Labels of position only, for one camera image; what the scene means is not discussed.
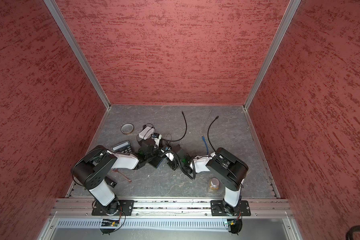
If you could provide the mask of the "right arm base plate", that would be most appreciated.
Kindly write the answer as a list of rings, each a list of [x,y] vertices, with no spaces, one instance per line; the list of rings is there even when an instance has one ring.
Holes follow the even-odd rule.
[[[229,216],[229,217],[249,217],[251,210],[248,201],[239,201],[235,207],[232,207],[225,201],[213,200],[211,203],[212,216]]]

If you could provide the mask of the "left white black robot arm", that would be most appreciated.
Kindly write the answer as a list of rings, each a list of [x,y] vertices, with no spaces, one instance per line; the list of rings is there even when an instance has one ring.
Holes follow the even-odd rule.
[[[150,163],[158,167],[168,157],[152,139],[143,140],[138,152],[120,152],[98,145],[82,157],[72,168],[74,180],[95,198],[95,203],[105,215],[114,216],[121,212],[121,204],[113,188],[116,182],[108,177],[109,172],[118,169],[139,170]]]

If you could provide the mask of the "black ribbed network switch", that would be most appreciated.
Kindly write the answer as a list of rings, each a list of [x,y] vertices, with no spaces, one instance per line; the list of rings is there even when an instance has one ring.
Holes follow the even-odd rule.
[[[156,156],[149,161],[149,164],[155,169],[157,169],[164,159],[165,157]]]

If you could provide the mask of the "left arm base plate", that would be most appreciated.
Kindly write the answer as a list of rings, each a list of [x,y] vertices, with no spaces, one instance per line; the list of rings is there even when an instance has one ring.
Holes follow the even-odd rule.
[[[103,206],[98,200],[92,204],[92,216],[119,216],[120,214],[130,216],[134,207],[133,200],[112,200],[108,205]]]

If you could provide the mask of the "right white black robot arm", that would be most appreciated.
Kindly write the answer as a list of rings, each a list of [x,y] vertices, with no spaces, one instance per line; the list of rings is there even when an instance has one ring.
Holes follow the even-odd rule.
[[[204,156],[190,157],[180,146],[161,151],[160,158],[166,159],[172,170],[180,169],[191,180],[198,173],[210,172],[225,187],[222,200],[223,211],[227,216],[241,216],[240,202],[242,185],[249,166],[224,148]]]

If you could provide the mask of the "white network switch box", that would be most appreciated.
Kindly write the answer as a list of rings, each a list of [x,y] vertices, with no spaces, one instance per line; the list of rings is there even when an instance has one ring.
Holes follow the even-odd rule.
[[[155,128],[151,126],[147,126],[138,134],[138,136],[141,140],[146,140],[151,138],[151,136],[154,133],[155,133]]]

